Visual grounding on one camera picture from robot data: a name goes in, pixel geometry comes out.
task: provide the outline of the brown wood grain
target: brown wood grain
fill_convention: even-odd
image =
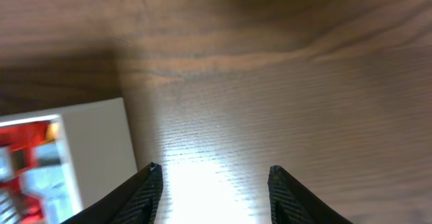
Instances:
[[[271,165],[354,223],[432,223],[432,0],[0,4],[0,113],[123,95],[158,223],[270,223]]]

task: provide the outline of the table top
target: table top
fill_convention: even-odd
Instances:
[[[270,223],[272,165],[432,222],[431,0],[0,1],[0,114],[123,96],[157,223]]]

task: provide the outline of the wooden table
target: wooden table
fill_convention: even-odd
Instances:
[[[157,223],[270,223],[271,165],[354,223],[432,222],[432,0],[0,4],[0,114],[123,95]]]

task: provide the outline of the red object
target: red object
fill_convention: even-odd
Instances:
[[[21,192],[19,174],[38,166],[33,148],[44,142],[48,125],[48,121],[40,121],[0,128],[0,146],[7,146],[10,152],[24,151],[25,168],[18,169],[15,172],[16,177],[12,180],[0,183],[0,188],[7,187],[27,206],[28,216],[24,217],[22,223],[34,223],[43,219],[41,200]]]

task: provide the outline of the wooden surface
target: wooden surface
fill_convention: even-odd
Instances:
[[[432,0],[0,0],[0,113],[123,95],[158,223],[269,223],[282,165],[432,223]]]

